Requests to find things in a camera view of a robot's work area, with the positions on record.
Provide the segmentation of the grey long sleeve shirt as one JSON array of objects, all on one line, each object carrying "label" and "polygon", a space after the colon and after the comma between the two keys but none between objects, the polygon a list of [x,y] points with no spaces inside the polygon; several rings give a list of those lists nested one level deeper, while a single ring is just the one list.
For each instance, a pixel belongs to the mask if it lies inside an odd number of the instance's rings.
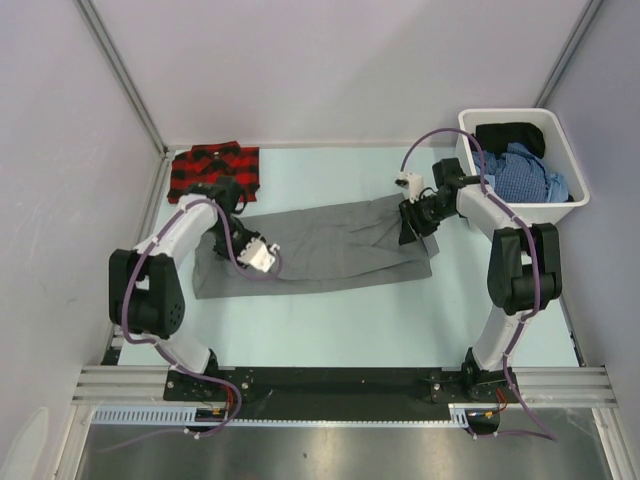
[{"label": "grey long sleeve shirt", "polygon": [[280,246],[283,269],[274,280],[240,275],[206,233],[195,251],[195,298],[316,294],[426,279],[439,246],[433,236],[399,243],[403,199],[394,194],[244,218],[245,227]]}]

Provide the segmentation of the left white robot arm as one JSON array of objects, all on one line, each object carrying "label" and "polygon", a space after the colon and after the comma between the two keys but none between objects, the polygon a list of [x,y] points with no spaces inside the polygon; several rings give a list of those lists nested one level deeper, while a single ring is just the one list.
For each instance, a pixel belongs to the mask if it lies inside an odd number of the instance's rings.
[{"label": "left white robot arm", "polygon": [[257,232],[238,218],[248,194],[231,177],[195,183],[156,233],[130,250],[117,249],[108,262],[109,318],[132,345],[148,345],[174,368],[187,372],[186,387],[197,398],[221,387],[218,360],[184,325],[186,301],[178,270],[201,237],[213,235],[213,249],[241,270],[251,247],[264,246]]}]

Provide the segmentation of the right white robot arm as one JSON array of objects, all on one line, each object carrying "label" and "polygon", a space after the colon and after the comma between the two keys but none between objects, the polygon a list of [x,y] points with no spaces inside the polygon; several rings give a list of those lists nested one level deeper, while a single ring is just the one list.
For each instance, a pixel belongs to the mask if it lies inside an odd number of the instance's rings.
[{"label": "right white robot arm", "polygon": [[402,245],[422,240],[455,215],[470,220],[491,242],[487,290],[492,302],[485,327],[453,378],[438,375],[436,384],[451,384],[447,397],[460,393],[471,402],[513,396],[510,363],[531,319],[562,291],[559,232],[551,223],[527,224],[502,202],[485,178],[467,175],[458,159],[437,162],[436,185],[402,171],[397,186],[407,197],[399,205]]}]

